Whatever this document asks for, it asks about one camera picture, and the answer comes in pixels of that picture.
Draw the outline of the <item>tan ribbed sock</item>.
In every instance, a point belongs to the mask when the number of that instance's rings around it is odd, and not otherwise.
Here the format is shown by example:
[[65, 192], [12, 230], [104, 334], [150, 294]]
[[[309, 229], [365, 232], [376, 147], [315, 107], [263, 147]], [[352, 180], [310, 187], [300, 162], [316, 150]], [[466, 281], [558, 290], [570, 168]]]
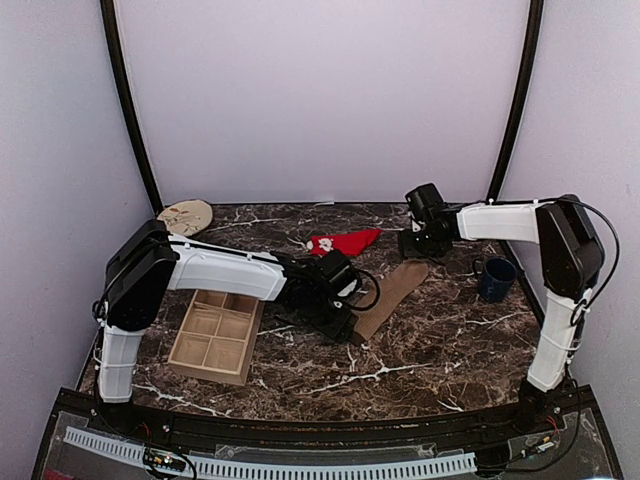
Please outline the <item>tan ribbed sock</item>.
[[350, 342], [367, 342], [389, 319], [399, 304], [426, 279], [429, 266], [418, 260], [407, 260], [378, 282], [380, 296], [375, 305], [357, 314]]

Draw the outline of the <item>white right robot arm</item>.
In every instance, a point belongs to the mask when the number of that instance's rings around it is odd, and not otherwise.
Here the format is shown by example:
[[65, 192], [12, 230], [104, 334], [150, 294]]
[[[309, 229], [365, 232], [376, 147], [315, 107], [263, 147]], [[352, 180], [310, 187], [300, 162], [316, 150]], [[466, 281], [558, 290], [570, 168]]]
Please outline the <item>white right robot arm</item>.
[[575, 195], [557, 198], [449, 203], [432, 184], [406, 194], [411, 225], [398, 235], [401, 255], [444, 256], [456, 241], [515, 241], [539, 248], [546, 307], [540, 340], [525, 383], [556, 388], [580, 344], [584, 318], [608, 281], [600, 276], [604, 246]]

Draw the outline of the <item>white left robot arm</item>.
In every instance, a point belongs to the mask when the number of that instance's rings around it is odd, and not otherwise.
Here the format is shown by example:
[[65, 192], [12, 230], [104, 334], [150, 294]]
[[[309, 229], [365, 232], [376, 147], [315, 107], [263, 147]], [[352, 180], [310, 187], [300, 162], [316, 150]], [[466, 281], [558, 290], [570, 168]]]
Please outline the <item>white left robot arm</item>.
[[166, 291], [217, 291], [279, 303], [344, 342], [356, 322], [348, 290], [359, 283], [339, 251], [323, 257], [245, 252], [172, 235], [158, 220], [145, 222], [107, 263], [103, 293], [92, 307], [103, 329], [97, 377], [103, 421], [120, 436], [141, 427], [140, 412], [127, 402], [141, 339]]

